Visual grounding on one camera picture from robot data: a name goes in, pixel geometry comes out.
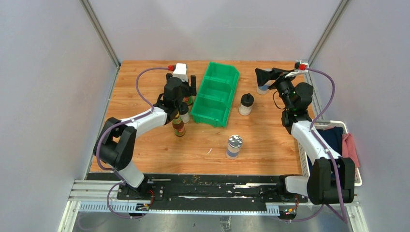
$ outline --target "red cloth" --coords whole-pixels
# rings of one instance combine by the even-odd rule
[[[360,167],[359,159],[357,158],[356,145],[354,144],[353,135],[344,134],[342,136],[342,157],[351,158],[356,168]]]

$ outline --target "green plastic bin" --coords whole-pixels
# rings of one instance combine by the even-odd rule
[[[234,66],[210,62],[192,107],[193,120],[226,127],[238,79]]]

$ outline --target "white wall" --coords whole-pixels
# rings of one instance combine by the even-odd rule
[[[340,0],[90,0],[120,60],[307,59]]]
[[[371,232],[409,231],[409,1],[351,1],[314,68],[336,83],[327,119],[354,135],[363,186],[356,188]],[[325,77],[314,75],[322,104]]]
[[[56,231],[115,67],[78,0],[0,3],[0,225]]]

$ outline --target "dark blue cloth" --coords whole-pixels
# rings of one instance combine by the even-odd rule
[[[337,153],[342,154],[342,142],[343,142],[343,128],[334,127],[327,130],[318,130],[318,133],[323,137],[323,139],[329,144],[333,150]],[[312,171],[313,165],[310,159],[307,159],[309,165],[309,170]]]

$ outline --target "wooden tabletop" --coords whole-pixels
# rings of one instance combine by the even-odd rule
[[[148,109],[148,105],[135,90],[137,75],[146,68],[166,67],[175,63],[186,63],[188,75],[196,75],[200,87],[209,61],[124,61],[118,75],[107,116],[118,119],[137,115]],[[301,174],[296,140],[281,124],[282,110],[273,103],[273,90],[265,95],[256,92],[255,68],[292,69],[292,61],[216,61],[234,65],[239,70],[239,81],[226,128],[195,123],[191,117],[185,125],[186,134],[177,137],[171,123],[157,127],[135,142],[132,161],[144,173],[178,174],[251,174],[280,175]],[[145,73],[139,81],[142,94],[155,103],[166,83],[169,71],[155,70]],[[296,85],[303,81],[298,76]],[[239,114],[240,98],[251,93],[255,102],[248,116]],[[283,107],[278,94],[275,100]],[[226,146],[231,135],[240,135],[243,146],[237,159],[226,158]],[[93,160],[90,171],[101,171]]]

